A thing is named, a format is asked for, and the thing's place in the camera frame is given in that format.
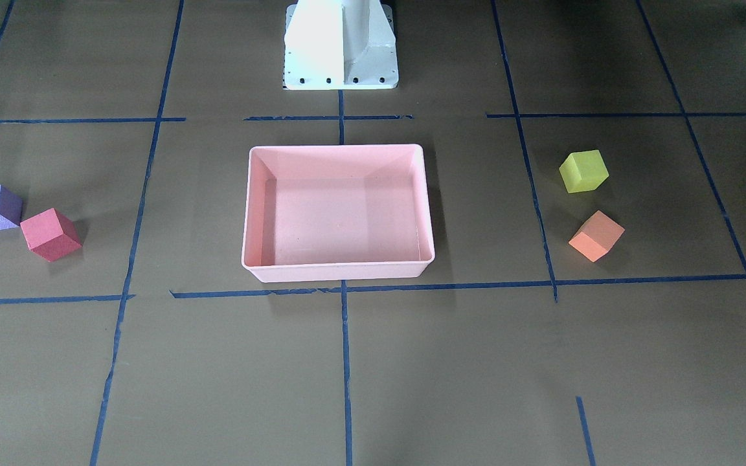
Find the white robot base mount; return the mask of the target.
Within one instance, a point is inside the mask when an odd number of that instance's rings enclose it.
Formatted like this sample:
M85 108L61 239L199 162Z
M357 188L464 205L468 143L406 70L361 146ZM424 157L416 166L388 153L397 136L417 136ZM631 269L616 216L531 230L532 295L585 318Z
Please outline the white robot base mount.
M285 89L393 89L399 81L390 5L298 1L286 8Z

